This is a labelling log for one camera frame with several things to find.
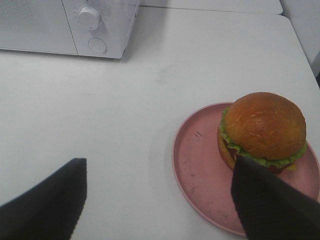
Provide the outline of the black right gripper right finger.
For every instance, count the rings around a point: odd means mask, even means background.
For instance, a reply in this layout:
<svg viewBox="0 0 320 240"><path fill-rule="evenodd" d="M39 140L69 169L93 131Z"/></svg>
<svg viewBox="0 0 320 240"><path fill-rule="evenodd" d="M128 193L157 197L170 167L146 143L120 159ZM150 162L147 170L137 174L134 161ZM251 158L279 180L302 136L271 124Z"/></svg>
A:
<svg viewBox="0 0 320 240"><path fill-rule="evenodd" d="M319 202L253 160L236 160L230 192L249 240L320 238Z"/></svg>

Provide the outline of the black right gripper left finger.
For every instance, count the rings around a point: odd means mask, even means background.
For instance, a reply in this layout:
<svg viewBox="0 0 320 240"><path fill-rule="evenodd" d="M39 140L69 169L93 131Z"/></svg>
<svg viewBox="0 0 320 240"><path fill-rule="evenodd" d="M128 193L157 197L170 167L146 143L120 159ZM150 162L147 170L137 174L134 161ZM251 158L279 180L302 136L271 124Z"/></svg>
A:
<svg viewBox="0 0 320 240"><path fill-rule="evenodd" d="M2 240L69 240L87 199L87 160L74 158L1 205Z"/></svg>

